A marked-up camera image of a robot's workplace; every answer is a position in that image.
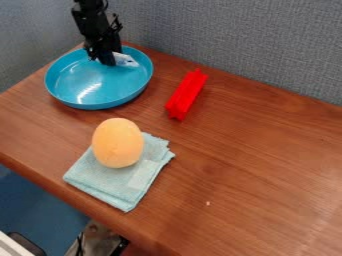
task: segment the blue floor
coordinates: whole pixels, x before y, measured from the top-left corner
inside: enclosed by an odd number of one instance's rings
[[[88,217],[0,165],[0,230],[18,232],[62,256]]]

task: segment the wooden table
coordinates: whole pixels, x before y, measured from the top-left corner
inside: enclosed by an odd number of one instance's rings
[[[46,66],[0,95],[0,162],[154,255],[342,255],[342,108],[137,49],[154,74],[122,107],[64,106],[44,88]],[[196,67],[209,79],[177,122],[162,106]],[[61,179],[112,117],[176,153],[128,214]]]

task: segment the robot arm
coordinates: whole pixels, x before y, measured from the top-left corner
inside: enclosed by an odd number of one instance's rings
[[[106,8],[108,0],[105,0],[105,4],[102,0],[74,0],[70,13],[80,33],[85,37],[84,49],[89,59],[98,59],[101,64],[114,66],[112,52],[121,53],[118,31],[122,26],[116,14],[113,14],[113,21],[109,24],[105,16]]]

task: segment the towel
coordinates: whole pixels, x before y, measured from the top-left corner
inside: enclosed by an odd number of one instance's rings
[[[62,177],[66,183],[124,212],[136,207],[162,166],[174,157],[166,140],[148,133],[142,137],[144,149],[136,164],[106,168],[89,147]]]

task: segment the blue bowl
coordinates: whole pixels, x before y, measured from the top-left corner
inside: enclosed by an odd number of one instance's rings
[[[148,56],[132,47],[122,46],[138,67],[108,67],[89,61],[78,49],[50,65],[45,74],[49,94],[65,105],[86,110],[105,109],[132,100],[144,90],[153,73]]]

